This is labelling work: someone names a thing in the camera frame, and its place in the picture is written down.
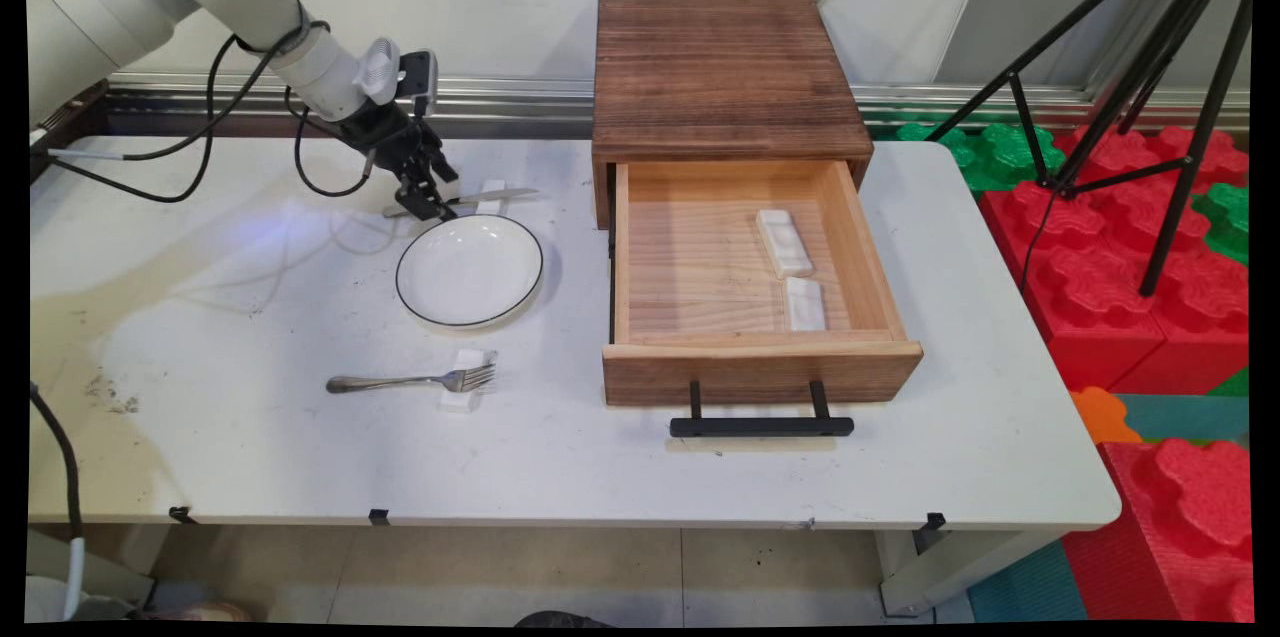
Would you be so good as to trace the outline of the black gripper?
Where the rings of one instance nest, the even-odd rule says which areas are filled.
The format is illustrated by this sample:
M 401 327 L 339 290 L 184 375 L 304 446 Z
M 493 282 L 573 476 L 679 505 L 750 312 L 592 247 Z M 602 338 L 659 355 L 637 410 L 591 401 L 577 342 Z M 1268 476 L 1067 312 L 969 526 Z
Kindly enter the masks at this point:
M 410 216 L 421 223 L 447 221 L 448 205 L 435 180 L 456 183 L 460 175 L 445 159 L 442 139 L 422 116 L 406 113 L 396 101 L 376 105 L 366 100 L 352 116 L 335 122 L 335 130 L 344 145 L 366 157 L 372 153 L 375 168 L 398 178 L 396 200 Z

